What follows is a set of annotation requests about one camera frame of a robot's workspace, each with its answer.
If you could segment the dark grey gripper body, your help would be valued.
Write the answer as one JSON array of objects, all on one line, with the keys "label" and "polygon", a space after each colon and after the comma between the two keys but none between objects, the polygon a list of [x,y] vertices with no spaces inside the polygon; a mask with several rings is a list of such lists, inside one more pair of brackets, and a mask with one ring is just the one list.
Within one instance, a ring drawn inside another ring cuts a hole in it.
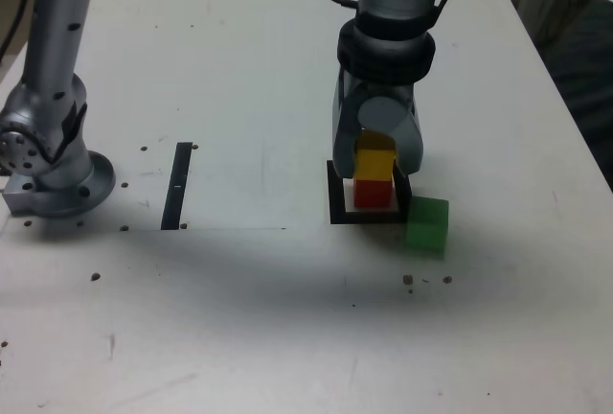
[{"label": "dark grey gripper body", "polygon": [[360,84],[365,84],[371,95],[392,95],[405,104],[411,113],[416,112],[414,85],[383,85],[374,84],[355,78],[348,71],[339,68],[338,73],[338,108],[341,108],[345,98]]}]

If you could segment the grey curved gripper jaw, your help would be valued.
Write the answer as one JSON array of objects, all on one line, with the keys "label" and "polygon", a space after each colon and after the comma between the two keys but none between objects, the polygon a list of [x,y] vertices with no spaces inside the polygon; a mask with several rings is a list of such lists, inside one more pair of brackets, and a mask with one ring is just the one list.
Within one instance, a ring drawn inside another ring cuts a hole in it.
[{"label": "grey curved gripper jaw", "polygon": [[372,97],[360,106],[358,121],[367,130],[383,134],[395,142],[397,166],[404,175],[420,170],[423,140],[412,99]]},{"label": "grey curved gripper jaw", "polygon": [[355,143],[362,129],[358,111],[364,102],[363,83],[340,72],[332,107],[332,162],[342,178],[352,178],[355,171]]}]

